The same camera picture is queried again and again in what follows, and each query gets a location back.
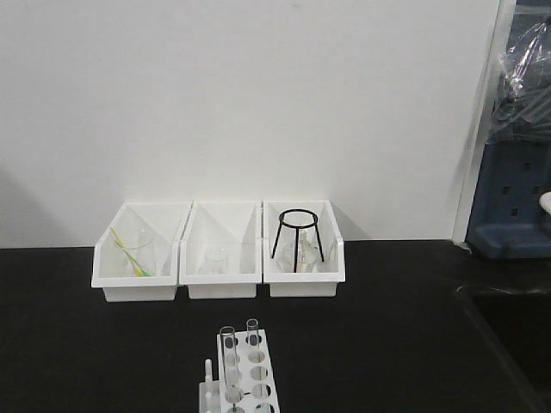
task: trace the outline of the white plastic bin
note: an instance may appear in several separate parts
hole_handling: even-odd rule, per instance
[[[188,286],[191,299],[257,296],[257,284],[262,283],[261,225],[260,201],[194,204],[180,251],[180,284]],[[226,263],[212,268],[207,258],[221,250]]]
[[[191,206],[191,202],[125,202],[96,244],[92,287],[102,288],[107,301],[174,299],[179,243]],[[152,276],[133,274],[127,256],[115,243],[111,227],[122,240],[143,228],[154,233]]]
[[[279,242],[272,259],[271,254],[279,226],[279,216],[288,209],[306,209],[318,215],[319,236],[325,261],[318,261],[312,272],[289,272],[282,267],[285,246],[294,245],[295,230],[282,227]],[[312,219],[304,214],[307,225]],[[306,230],[307,239],[318,249],[314,228]],[[263,281],[269,284],[272,297],[332,297],[337,293],[337,283],[345,281],[344,241],[328,200],[265,201],[263,204]]]

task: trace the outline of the black countertop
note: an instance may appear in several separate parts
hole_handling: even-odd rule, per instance
[[[336,298],[107,303],[92,248],[0,250],[0,411],[196,412],[220,326],[259,319],[281,411],[531,412],[476,293],[551,287],[546,261],[447,241],[345,245]]]

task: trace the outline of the white wall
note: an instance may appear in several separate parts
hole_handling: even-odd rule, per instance
[[[0,247],[125,199],[318,199],[450,238],[498,0],[0,0]]]

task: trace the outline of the plastic storage bin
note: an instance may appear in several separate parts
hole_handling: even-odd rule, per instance
[[[260,201],[194,204],[180,250],[180,284],[191,299],[257,296],[261,217]]]
[[[295,230],[282,227],[271,254],[279,227],[279,216],[289,209],[306,209],[318,216],[318,228],[325,261],[318,260],[311,272],[292,272],[282,265],[285,248],[295,240]],[[308,225],[311,217],[302,214],[297,225]],[[319,252],[315,228],[306,230],[306,238]],[[265,201],[263,204],[263,282],[269,284],[272,297],[331,297],[337,292],[337,283],[345,281],[344,241],[328,200]]]
[[[107,301],[174,299],[178,247],[191,206],[191,202],[125,202],[96,244],[92,287],[102,288]],[[123,242],[140,231],[152,234],[147,251],[153,254],[151,276],[133,273],[132,260],[115,243],[111,227]]]
[[[551,188],[551,144],[487,144],[467,242],[489,258],[551,256],[551,217],[539,198]]]

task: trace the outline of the white knob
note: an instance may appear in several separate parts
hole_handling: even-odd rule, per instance
[[[540,206],[546,213],[551,214],[551,192],[546,192],[540,196]]]

